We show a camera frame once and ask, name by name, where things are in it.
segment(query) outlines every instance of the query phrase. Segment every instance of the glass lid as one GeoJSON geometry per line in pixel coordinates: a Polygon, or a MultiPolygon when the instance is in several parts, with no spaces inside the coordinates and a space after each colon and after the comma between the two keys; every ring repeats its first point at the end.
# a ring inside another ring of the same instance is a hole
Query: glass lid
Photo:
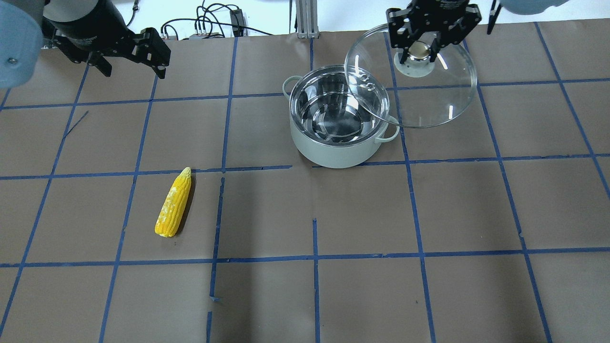
{"type": "Polygon", "coordinates": [[[377,26],[356,40],[345,57],[348,89],[368,111],[374,104],[364,96],[375,89],[369,75],[400,100],[401,125],[429,128],[463,113],[476,94],[476,71],[468,52],[450,44],[430,62],[430,45],[436,34],[427,32],[408,50],[392,48],[387,24],[377,26]]]}

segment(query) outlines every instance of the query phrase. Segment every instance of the grid square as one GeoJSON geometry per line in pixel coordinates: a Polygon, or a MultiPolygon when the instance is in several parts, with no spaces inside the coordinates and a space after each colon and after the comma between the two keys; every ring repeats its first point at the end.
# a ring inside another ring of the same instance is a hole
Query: grid square
{"type": "Polygon", "coordinates": [[[597,161],[606,177],[606,182],[610,184],[610,157],[598,157],[597,161]]]}
{"type": "Polygon", "coordinates": [[[610,254],[530,255],[553,342],[610,336],[610,254]]]}
{"type": "Polygon", "coordinates": [[[226,174],[218,257],[311,255],[311,206],[306,171],[226,174]]]}
{"type": "Polygon", "coordinates": [[[131,176],[54,179],[28,262],[114,261],[131,176]]]}
{"type": "MultiPolygon", "coordinates": [[[[314,69],[328,65],[343,65],[345,57],[356,40],[364,31],[321,32],[320,38],[314,39],[314,69]]],[[[385,40],[377,36],[375,42],[369,42],[367,60],[368,71],[385,87],[392,87],[392,73],[387,57],[385,40]]]]}
{"type": "Polygon", "coordinates": [[[479,82],[557,80],[534,23],[497,24],[491,37],[479,25],[467,41],[479,82]]]}
{"type": "Polygon", "coordinates": [[[50,174],[70,110],[70,107],[2,110],[0,176],[50,174]]]}
{"type": "Polygon", "coordinates": [[[323,342],[429,342],[420,261],[320,261],[323,342]]]}
{"type": "Polygon", "coordinates": [[[233,94],[279,93],[289,76],[309,72],[309,40],[296,34],[240,37],[233,94]]]}
{"type": "Polygon", "coordinates": [[[550,21],[540,23],[540,31],[553,56],[562,79],[608,78],[610,71],[610,43],[599,40],[600,32],[610,30],[607,19],[550,21]],[[595,47],[591,57],[577,56],[595,47]]]}
{"type": "MultiPolygon", "coordinates": [[[[325,67],[327,65],[344,64],[345,56],[350,50],[351,46],[365,31],[341,31],[341,32],[320,32],[320,37],[314,39],[314,69],[325,67]]],[[[375,52],[382,54],[381,56],[387,56],[385,46],[375,52]]],[[[390,75],[390,69],[388,63],[386,63],[387,77],[390,81],[386,84],[390,87],[392,84],[392,77],[390,75]]]]}
{"type": "Polygon", "coordinates": [[[155,98],[228,95],[233,43],[230,38],[167,42],[170,65],[155,98]]]}
{"type": "Polygon", "coordinates": [[[322,255],[417,251],[403,165],[312,172],[322,255]]]}
{"type": "MultiPolygon", "coordinates": [[[[461,43],[459,45],[459,48],[457,46],[449,46],[449,49],[460,49],[460,48],[464,48],[464,44],[461,43]]],[[[392,57],[392,60],[395,57],[395,54],[397,54],[399,52],[399,49],[392,49],[390,56],[392,57]]],[[[448,78],[447,77],[447,70],[444,70],[444,68],[442,67],[442,64],[439,63],[435,63],[434,64],[434,69],[432,70],[432,72],[430,72],[430,74],[426,75],[426,77],[424,78],[413,78],[410,76],[406,76],[405,74],[401,73],[400,70],[398,70],[398,68],[396,67],[396,65],[393,66],[394,68],[394,75],[396,76],[396,85],[398,87],[425,87],[425,86],[439,86],[439,85],[452,85],[452,86],[461,86],[461,92],[465,93],[466,95],[470,92],[470,77],[467,76],[468,74],[465,72],[461,75],[459,75],[459,78],[448,78]]],[[[466,70],[466,68],[468,68],[468,66],[466,65],[466,61],[465,60],[461,60],[461,61],[452,61],[452,63],[450,64],[450,68],[452,68],[453,70],[466,70]]],[[[457,90],[454,89],[445,89],[444,92],[456,92],[457,90]]]]}
{"type": "Polygon", "coordinates": [[[559,85],[484,87],[502,156],[588,154],[559,85]]]}
{"type": "Polygon", "coordinates": [[[154,103],[140,170],[222,167],[227,100],[154,103]]]}
{"type": "Polygon", "coordinates": [[[521,255],[426,258],[438,342],[545,342],[521,255]]]}
{"type": "Polygon", "coordinates": [[[98,70],[91,69],[82,87],[79,103],[150,98],[155,77],[150,67],[122,57],[106,59],[112,65],[111,77],[107,78],[98,70]]]}
{"type": "Polygon", "coordinates": [[[184,227],[167,239],[154,233],[154,225],[175,178],[176,174],[138,177],[125,229],[122,260],[212,258],[221,175],[193,174],[192,202],[185,211],[184,227]]]}
{"type": "Polygon", "coordinates": [[[219,264],[211,342],[313,342],[312,261],[219,264]]]}
{"type": "Polygon", "coordinates": [[[0,181],[0,263],[19,263],[48,180],[0,181]]]}
{"type": "Polygon", "coordinates": [[[77,107],[56,172],[132,172],[147,108],[145,103],[77,107]],[[89,113],[74,126],[86,111],[89,113]]]}
{"type": "Polygon", "coordinates": [[[610,201],[591,159],[504,166],[528,248],[610,245],[610,201]]]}
{"type": "Polygon", "coordinates": [[[598,154],[610,153],[610,82],[586,82],[565,84],[578,119],[589,139],[593,150],[598,154]]]}
{"type": "Polygon", "coordinates": [[[25,268],[2,343],[96,342],[111,266],[25,268]]]}
{"type": "Polygon", "coordinates": [[[122,265],[104,342],[205,342],[209,264],[122,265]]]}
{"type": "MultiPolygon", "coordinates": [[[[390,115],[398,119],[396,111],[396,98],[394,92],[389,92],[390,97],[390,115]]],[[[384,137],[391,137],[397,127],[388,125],[384,137]]],[[[371,156],[366,162],[387,162],[387,161],[404,161],[403,142],[400,134],[393,141],[381,144],[379,150],[371,156]]]]}
{"type": "Polygon", "coordinates": [[[292,142],[290,120],[283,96],[233,99],[227,167],[297,164],[301,158],[292,142]]]}
{"type": "Polygon", "coordinates": [[[72,63],[59,49],[41,50],[34,75],[11,89],[6,106],[72,104],[84,71],[85,63],[72,63]]]}
{"type": "MultiPolygon", "coordinates": [[[[409,102],[405,101],[403,95],[406,92],[418,92],[421,96],[435,97],[437,91],[439,90],[403,90],[398,92],[398,98],[403,111],[425,111],[425,108],[405,107],[409,102]]],[[[478,96],[462,115],[449,123],[426,129],[405,129],[404,135],[410,160],[496,156],[478,96]]]]}
{"type": "Polygon", "coordinates": [[[18,268],[0,268],[0,309],[8,304],[18,268]]]}
{"type": "Polygon", "coordinates": [[[521,249],[497,162],[411,166],[426,251],[521,249]]]}

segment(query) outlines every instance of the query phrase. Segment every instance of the corn cob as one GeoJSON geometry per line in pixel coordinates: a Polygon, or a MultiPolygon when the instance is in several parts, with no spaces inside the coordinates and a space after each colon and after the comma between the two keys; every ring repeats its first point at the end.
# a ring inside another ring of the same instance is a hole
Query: corn cob
{"type": "Polygon", "coordinates": [[[161,213],[154,226],[154,232],[162,237],[173,237],[178,231],[184,208],[187,205],[191,185],[191,169],[184,168],[174,180],[165,198],[161,213]]]}

